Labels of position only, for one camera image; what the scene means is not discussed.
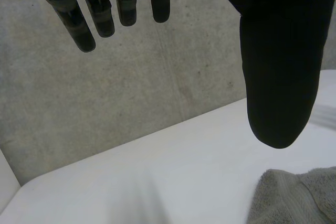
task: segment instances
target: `concrete wall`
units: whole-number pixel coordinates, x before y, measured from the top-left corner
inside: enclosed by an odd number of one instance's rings
[[[0,148],[21,184],[245,96],[239,14],[228,0],[172,0],[83,54],[45,0],[1,0]],[[335,17],[325,68],[336,68]]]

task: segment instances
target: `white surface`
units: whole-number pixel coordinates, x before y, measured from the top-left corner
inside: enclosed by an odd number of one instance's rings
[[[336,108],[336,72],[317,104]],[[253,136],[241,100],[40,176],[3,213],[6,224],[244,223],[262,173],[336,165],[336,132],[308,124],[285,150]]]
[[[0,150],[0,215],[19,189],[20,185]]]

